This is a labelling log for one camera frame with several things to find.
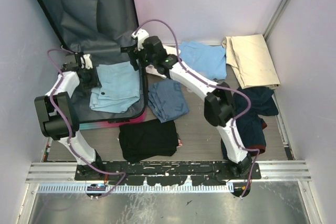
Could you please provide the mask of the light blue pants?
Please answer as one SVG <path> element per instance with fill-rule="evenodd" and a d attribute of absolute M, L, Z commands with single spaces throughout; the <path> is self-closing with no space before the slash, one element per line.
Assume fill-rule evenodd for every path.
<path fill-rule="evenodd" d="M 100 88 L 92 88 L 89 108 L 108 113 L 124 113 L 140 99 L 140 76 L 129 62 L 98 65 Z"/>

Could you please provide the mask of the dark blue patterned cloth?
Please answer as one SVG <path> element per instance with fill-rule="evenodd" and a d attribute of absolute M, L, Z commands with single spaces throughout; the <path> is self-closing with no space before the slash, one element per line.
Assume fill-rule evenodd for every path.
<path fill-rule="evenodd" d="M 189 113 L 181 84 L 171 79 L 149 86 L 148 106 L 161 123 L 172 121 Z"/>

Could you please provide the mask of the black garment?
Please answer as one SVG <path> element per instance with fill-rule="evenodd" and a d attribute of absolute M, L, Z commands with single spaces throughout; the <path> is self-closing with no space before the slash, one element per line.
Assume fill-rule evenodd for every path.
<path fill-rule="evenodd" d="M 119 127 L 119 143 L 123 158 L 138 163 L 154 156 L 172 156 L 178 147 L 174 121 L 149 120 Z"/>

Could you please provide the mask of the beige cloth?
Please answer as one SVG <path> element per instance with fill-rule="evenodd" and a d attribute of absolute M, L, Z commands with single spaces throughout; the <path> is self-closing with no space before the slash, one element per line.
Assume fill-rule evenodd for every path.
<path fill-rule="evenodd" d="M 242 89 L 267 87 L 274 90 L 280 86 L 262 34 L 228 36 L 222 46 L 226 50 L 226 63 L 232 67 Z"/>

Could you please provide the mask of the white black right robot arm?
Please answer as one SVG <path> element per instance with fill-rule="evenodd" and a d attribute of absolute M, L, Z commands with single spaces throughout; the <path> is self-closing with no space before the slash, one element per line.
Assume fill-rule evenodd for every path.
<path fill-rule="evenodd" d="M 251 154 L 257 150 L 244 146 L 236 125 L 239 116 L 235 115 L 233 103 L 234 93 L 243 98 L 246 95 L 197 73 L 180 58 L 177 48 L 168 49 L 157 36 L 134 35 L 133 39 L 133 46 L 121 48 L 122 53 L 128 54 L 131 66 L 138 69 L 140 63 L 152 65 L 159 74 L 179 82 L 203 100 L 204 118 L 221 136 L 232 176 L 237 179 L 251 176 L 255 164 Z"/>

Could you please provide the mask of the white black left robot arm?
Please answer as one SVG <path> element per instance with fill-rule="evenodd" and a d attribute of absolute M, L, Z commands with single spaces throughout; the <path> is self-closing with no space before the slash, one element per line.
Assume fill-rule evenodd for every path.
<path fill-rule="evenodd" d="M 105 167 L 98 152 L 80 132 L 79 118 L 71 97 L 78 87 L 92 89 L 100 86 L 97 71 L 92 66 L 60 70 L 53 87 L 34 100 L 42 134 L 61 143 L 76 159 L 77 172 L 93 180 L 104 176 Z"/>

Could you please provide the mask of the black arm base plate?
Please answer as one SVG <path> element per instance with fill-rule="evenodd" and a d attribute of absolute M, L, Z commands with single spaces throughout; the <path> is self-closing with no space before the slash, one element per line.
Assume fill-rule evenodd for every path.
<path fill-rule="evenodd" d="M 224 185 L 226 180 L 247 179 L 232 172 L 230 163 L 226 161 L 150 161 L 131 164 L 127 161 L 104 162 L 107 172 L 125 172 L 122 185 L 149 186 L 184 185 L 191 179 L 193 186 Z"/>

